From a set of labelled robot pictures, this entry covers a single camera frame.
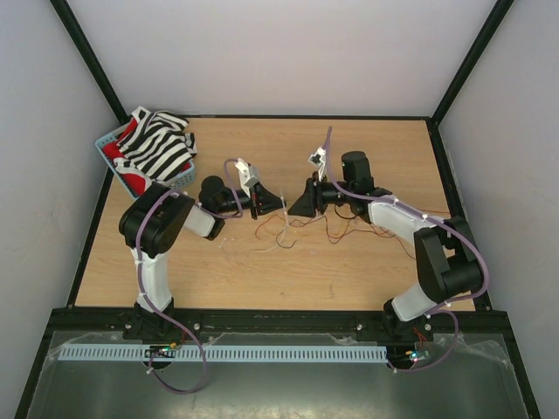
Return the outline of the white zip tie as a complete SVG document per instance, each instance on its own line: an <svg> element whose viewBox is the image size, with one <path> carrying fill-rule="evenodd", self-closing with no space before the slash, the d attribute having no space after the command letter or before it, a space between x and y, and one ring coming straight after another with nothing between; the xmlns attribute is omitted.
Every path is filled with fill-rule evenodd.
<svg viewBox="0 0 559 419"><path fill-rule="evenodd" d="M290 227L290 223L289 223L289 216L287 214L287 207L286 207L286 199L283 195L283 191L280 191L280 200L281 200L281 204L282 204L282 212L283 212L283 219L284 219L284 227L282 229L282 231L276 236L276 244L278 247L280 247L281 249L284 250L288 250L293 248L294 243L291 244L283 244L283 240L286 236L286 233Z"/></svg>

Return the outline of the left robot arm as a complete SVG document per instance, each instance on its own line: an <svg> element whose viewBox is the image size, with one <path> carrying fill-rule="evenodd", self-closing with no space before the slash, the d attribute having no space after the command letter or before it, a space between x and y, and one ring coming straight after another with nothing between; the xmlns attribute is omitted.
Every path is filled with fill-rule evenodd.
<svg viewBox="0 0 559 419"><path fill-rule="evenodd" d="M135 259L139 295L135 305L147 312L143 327L155 338L171 334L174 316L168 281L168 253L182 230L207 240L217 238L224 227L224 215L238 216L248 210L256 219L283 209L285 199L267 190L260 181L250 181L248 189L233 190L221 177L202 181L199 202L160 183L152 184L126 210L119 232Z"/></svg>

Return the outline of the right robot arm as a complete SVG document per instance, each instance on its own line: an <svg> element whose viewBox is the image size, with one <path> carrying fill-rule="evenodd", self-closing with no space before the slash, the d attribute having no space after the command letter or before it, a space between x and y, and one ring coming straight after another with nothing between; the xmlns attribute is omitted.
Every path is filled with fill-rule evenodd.
<svg viewBox="0 0 559 419"><path fill-rule="evenodd" d="M382 329L389 338L402 339L420 317L460 295L485 291L487 267L464 218L432 216L377 187L362 151L342 155L340 182L327 179L328 152L324 148L318 148L308 160L316 170L307 178L304 192L289 215L313 218L330 204L347 204L355 216L414 247L416 284L383 306Z"/></svg>

